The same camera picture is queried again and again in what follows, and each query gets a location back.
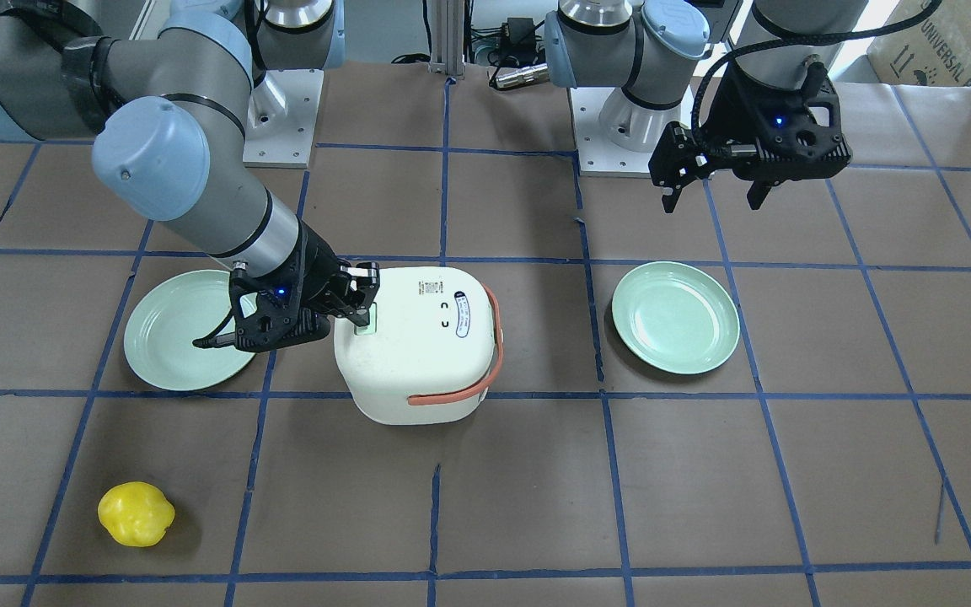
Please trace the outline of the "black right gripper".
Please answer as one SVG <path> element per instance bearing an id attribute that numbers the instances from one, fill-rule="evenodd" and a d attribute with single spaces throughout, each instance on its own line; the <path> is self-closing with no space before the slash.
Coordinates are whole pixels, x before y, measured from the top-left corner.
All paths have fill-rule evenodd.
<path id="1" fill-rule="evenodd" d="M 348 264 L 305 223 L 299 224 L 296 241 L 280 265 L 257 277 L 251 269 L 246 261 L 232 262 L 230 310 L 215 330 L 194 339 L 193 346 L 262 353 L 320 341 L 329 335 L 332 316 L 359 328 L 371 323 L 380 265 Z"/>

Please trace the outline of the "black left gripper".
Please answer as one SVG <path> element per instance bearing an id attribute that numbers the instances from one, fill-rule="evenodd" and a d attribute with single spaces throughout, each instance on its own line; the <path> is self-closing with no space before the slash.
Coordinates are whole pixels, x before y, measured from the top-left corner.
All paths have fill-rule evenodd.
<path id="1" fill-rule="evenodd" d="M 821 61 L 802 69 L 796 89 L 775 89 L 732 64 L 708 119 L 694 131 L 669 122 L 648 163 L 662 205 L 675 212 L 686 185 L 727 169 L 750 181 L 758 211 L 783 181 L 821 180 L 847 168 L 852 152 L 841 131 L 839 96 Z"/>

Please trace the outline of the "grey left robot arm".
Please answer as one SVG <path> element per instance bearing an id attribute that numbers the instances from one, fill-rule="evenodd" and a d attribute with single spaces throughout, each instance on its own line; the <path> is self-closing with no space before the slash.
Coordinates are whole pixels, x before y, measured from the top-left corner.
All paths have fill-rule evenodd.
<path id="1" fill-rule="evenodd" d="M 705 4 L 687 1 L 560 1 L 545 17 L 550 80 L 576 89 L 606 86 L 626 109 L 651 114 L 681 105 L 698 62 L 717 42 Z M 762 207 L 786 181 L 824 180 L 852 154 L 840 125 L 840 102 L 826 57 L 835 42 L 817 35 L 851 32 L 863 1 L 755 1 L 741 46 L 760 51 L 729 59 L 705 121 L 668 121 L 652 139 L 648 169 L 663 189 L 663 210 L 716 170 L 750 183 L 747 200 Z"/>

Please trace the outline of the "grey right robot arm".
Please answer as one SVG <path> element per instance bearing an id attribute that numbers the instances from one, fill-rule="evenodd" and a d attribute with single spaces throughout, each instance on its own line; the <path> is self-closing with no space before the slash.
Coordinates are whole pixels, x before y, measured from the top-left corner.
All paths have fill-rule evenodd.
<path id="1" fill-rule="evenodd" d="M 0 1 L 0 139 L 94 139 L 94 173 L 144 218 L 228 269 L 228 313 L 200 349 L 319 341 L 371 322 L 374 262 L 352 266 L 243 161 L 270 69 L 346 57 L 340 1 L 177 1 L 151 40 L 106 35 L 67 1 Z"/>

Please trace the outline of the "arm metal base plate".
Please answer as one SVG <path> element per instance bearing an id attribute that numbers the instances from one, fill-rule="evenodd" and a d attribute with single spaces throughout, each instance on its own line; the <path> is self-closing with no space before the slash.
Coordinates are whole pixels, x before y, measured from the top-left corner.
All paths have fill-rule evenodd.
<path id="1" fill-rule="evenodd" d="M 326 73 L 271 70 L 250 96 L 243 162 L 248 168 L 307 169 Z"/>
<path id="2" fill-rule="evenodd" d="M 664 127 L 673 121 L 689 126 L 691 88 L 677 106 L 666 110 L 636 106 L 618 88 L 569 89 L 571 123 L 582 175 L 647 178 L 652 151 Z"/>

